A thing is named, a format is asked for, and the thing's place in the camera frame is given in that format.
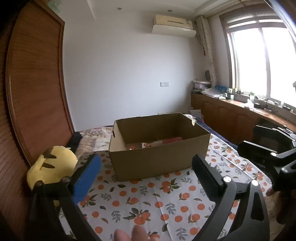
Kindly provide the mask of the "right hand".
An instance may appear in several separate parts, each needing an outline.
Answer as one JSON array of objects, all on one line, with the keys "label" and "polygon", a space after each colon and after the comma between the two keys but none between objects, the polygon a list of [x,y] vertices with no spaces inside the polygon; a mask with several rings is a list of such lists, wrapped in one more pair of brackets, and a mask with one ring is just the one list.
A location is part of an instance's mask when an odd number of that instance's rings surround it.
[{"label": "right hand", "polygon": [[266,192],[265,203],[269,217],[277,217],[281,210],[281,193],[269,188]]}]

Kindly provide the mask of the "left hand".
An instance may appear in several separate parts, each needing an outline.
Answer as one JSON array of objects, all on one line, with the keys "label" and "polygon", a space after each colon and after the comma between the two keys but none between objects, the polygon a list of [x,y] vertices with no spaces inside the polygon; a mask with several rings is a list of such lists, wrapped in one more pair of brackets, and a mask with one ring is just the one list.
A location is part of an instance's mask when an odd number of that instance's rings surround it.
[{"label": "left hand", "polygon": [[148,241],[148,234],[143,227],[135,225],[132,229],[132,234],[129,236],[123,230],[116,229],[114,232],[115,241]]}]

